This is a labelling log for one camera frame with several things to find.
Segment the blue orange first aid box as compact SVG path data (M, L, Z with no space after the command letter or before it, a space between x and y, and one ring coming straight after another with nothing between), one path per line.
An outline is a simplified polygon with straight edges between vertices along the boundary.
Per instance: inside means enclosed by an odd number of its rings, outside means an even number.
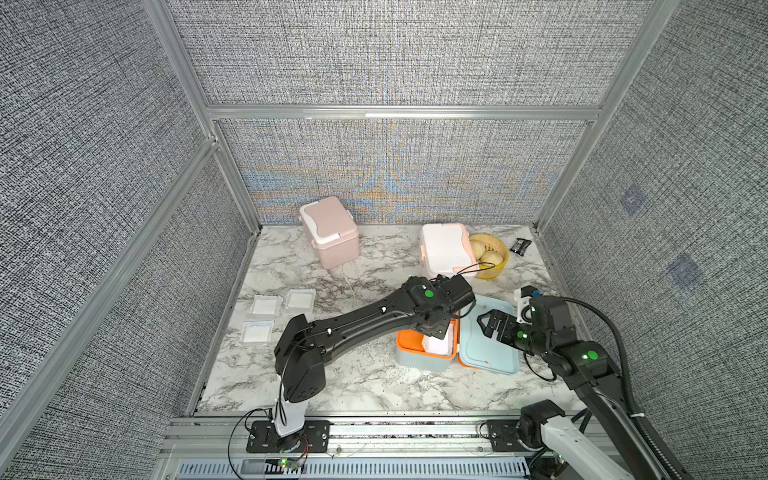
M429 372L444 372L456 361L458 364L478 370L512 375L519 371L520 354L512 347L502 345L495 339L485 337L477 324L480 314L498 309L516 316L516 308L508 302L482 295L476 296L476 304L472 309L466 307L461 311L463 318L458 319L458 354L451 360L418 360L406 359L397 354L396 362L405 367L416 368Z

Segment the white gauze packet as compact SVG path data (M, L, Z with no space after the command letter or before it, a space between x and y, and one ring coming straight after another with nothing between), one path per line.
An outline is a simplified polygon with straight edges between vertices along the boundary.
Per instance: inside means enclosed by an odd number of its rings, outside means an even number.
M422 339L422 347L426 354L441 357L451 357L455 350L454 340L455 328L453 324L450 324L443 339L424 336Z
M240 341L246 345L268 343L273 329L273 320L245 321L242 325Z
M290 314L311 314L314 309L314 289L291 289L286 296L285 310Z
M255 295L248 315L259 319L277 317L281 312L282 304L281 296Z

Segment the orange tray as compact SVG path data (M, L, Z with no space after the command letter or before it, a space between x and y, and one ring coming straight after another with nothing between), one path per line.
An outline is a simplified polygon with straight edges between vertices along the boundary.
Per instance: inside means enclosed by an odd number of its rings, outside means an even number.
M396 336L397 354L406 359L451 360L458 354L459 322L453 320L443 339L415 330L400 331Z

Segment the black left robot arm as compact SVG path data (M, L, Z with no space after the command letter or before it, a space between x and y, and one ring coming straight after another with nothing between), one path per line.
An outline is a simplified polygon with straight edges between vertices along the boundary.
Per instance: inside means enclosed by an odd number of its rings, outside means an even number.
M291 318L274 348L278 437L303 430L307 402L325 388L325 366L336 358L401 330L444 339L454 317L474 301L472 287L460 275L410 276L384 298L346 314L312 322L304 314Z

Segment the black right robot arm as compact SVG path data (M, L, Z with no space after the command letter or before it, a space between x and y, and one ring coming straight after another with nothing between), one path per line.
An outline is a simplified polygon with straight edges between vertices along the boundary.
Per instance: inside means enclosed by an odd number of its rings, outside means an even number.
M589 443L551 401L522 409L519 441L529 449L553 451L585 479L691 478L635 400L618 328L596 307L588 308L614 336L619 357L613 359L599 343L579 339L570 314L575 303L568 297L534 296L527 323L500 310L482 313L476 322L486 337L540 357L598 420L624 463L618 465Z

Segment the pink first aid box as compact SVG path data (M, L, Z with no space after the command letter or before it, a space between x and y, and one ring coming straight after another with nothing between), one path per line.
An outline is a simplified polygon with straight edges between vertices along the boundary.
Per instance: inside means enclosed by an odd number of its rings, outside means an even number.
M305 204L299 215L310 245L325 269L333 269L360 255L358 226L336 196Z

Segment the beige bun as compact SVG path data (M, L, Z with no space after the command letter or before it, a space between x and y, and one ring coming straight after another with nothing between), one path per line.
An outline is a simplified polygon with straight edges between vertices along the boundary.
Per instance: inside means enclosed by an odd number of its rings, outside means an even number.
M474 258L477 262L479 262L482 258L482 256L486 253L486 246L482 241L477 240L471 240L470 246L472 248L472 252L474 255Z
M481 260L479 261L480 266L485 269L491 269L495 268L496 266L502 264L504 262L504 257L492 250L486 251L486 253L482 256Z

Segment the yellow bamboo steamer basket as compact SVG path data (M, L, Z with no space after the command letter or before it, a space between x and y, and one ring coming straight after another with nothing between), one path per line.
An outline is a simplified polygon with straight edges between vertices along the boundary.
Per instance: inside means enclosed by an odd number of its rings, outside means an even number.
M476 265L469 271L483 280L496 279L501 275L509 259L506 245L489 234L474 234L469 237Z

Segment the small black wrapper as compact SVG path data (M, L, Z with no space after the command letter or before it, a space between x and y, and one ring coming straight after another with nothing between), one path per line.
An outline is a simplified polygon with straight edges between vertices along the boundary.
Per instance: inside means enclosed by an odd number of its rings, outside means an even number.
M532 241L530 239L517 238L513 243L513 245L510 247L510 251L516 255L523 257L526 254L527 249L530 247L531 244L532 244Z

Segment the aluminium front rail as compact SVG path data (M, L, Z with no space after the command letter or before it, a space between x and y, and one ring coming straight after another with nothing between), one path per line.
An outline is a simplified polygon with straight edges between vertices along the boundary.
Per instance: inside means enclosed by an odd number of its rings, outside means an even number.
M236 416L172 421L153 479L531 479L528 453L493 449L489 426L502 412L319 412L326 449L249 453Z

